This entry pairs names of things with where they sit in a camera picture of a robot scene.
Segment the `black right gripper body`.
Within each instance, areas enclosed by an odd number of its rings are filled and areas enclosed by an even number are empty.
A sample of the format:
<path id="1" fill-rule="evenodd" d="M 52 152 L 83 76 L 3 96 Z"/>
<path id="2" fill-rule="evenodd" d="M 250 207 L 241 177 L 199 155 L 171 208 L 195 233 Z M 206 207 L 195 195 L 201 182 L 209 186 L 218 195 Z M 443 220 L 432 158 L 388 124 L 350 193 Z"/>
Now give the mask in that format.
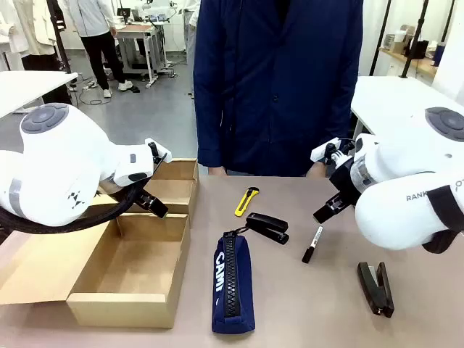
<path id="1" fill-rule="evenodd" d="M 355 206 L 360 198 L 361 193 L 355 187 L 351 179 L 351 168 L 353 164 L 354 160 L 348 159 L 345 163 L 335 169 L 329 178 L 329 181 L 338 190 L 338 193 L 331 198 L 332 204 Z"/>

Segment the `person left hand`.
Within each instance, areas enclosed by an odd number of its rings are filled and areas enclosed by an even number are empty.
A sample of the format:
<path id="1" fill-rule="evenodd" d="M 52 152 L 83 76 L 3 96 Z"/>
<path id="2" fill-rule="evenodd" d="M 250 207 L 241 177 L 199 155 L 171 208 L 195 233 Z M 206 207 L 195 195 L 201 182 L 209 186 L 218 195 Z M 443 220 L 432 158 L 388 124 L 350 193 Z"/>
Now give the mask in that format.
<path id="1" fill-rule="evenodd" d="M 327 166 L 322 162 L 314 162 L 312 167 L 308 170 L 307 178 L 325 178 L 327 173 Z"/>

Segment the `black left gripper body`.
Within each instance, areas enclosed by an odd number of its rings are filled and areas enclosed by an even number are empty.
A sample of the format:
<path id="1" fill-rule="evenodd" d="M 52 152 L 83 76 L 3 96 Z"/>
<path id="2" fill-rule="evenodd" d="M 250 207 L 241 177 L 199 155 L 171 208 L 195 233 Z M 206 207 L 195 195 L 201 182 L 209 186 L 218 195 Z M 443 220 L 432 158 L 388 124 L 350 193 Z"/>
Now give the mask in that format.
<path id="1" fill-rule="evenodd" d="M 151 195 L 149 192 L 141 189 L 135 200 L 135 203 L 144 210 L 151 210 L 154 207 L 156 197 Z"/>

